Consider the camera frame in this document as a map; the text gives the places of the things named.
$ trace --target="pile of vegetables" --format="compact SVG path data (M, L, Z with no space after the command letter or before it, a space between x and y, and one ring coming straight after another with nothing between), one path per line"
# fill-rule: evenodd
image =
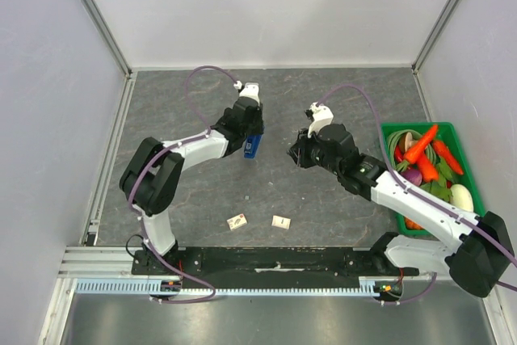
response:
M391 164L413 185L457 208L472 212L472 196L465 186L459 184L463 169L447 145L435 138L437 132L438 125L434 124L423 135L411 129L389 135L386 142ZM422 229L407 217L404 217L404 222L408 229Z

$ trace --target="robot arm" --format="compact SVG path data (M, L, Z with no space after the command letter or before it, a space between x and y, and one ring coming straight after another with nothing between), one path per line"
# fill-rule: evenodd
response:
M225 109L209 133L164 142L148 137L141 142L119 182L126 198L129 198L138 176L154 155L177 145L159 158L153 165L154 170L145 175L133 203L145 214L145 230L160 255L165 255L177 246L170 229L167 208L174 199L181 173L207 160L225 158L244 144L245 158L252 158L263 134L262 109L259 85L247 83L240 89L233 107Z
M325 168L350 193L403 214L439 239L418 240L387 233L372 250L379 251L396 267L449 273L467 292L478 297L489 294L510 264L504 255L463 223L402 189L383 162L359 152L343 124L332 123L333 115L328 107L314 103L306 115L312 123L298 132L296 143L288 151L299 167ZM398 178L411 185L401 176ZM485 230L513 254L501 217L492 212L479 217L454 208L418 187L411 185L411 190Z

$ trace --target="white backdrop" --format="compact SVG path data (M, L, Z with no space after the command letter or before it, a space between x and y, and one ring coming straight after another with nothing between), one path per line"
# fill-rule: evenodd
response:
M31 344L82 234L124 77L80 0L0 10L0 342Z
M133 67L409 65L446 0L95 0Z
M516 26L517 0L461 0L423 66L422 88L432 118L456 126L485 207L505 219L517 250ZM517 284L517 271L503 280ZM515 330L517 295L501 291Z

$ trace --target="black cable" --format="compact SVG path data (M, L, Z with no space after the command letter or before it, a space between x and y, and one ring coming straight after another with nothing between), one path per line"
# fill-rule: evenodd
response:
M126 241L126 252L128 252L128 255L131 256L133 259L135 258L135 255L133 255L131 252L129 252L129 242L131 241L132 238L135 238L135 237L139 237L142 239L142 241L144 241L144 237L141 235L141 234L132 234L131 236L129 236L129 239Z

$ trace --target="white panel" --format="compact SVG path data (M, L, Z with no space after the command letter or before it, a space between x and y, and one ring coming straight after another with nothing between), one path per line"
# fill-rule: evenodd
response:
M505 218L517 249L517 0L462 0L423 66L435 120L451 121L485 206ZM517 271L503 278L517 284ZM517 295L503 292L517 324Z
M446 0L95 0L134 67L408 65Z
M0 333L36 343L124 84L80 0L0 0Z

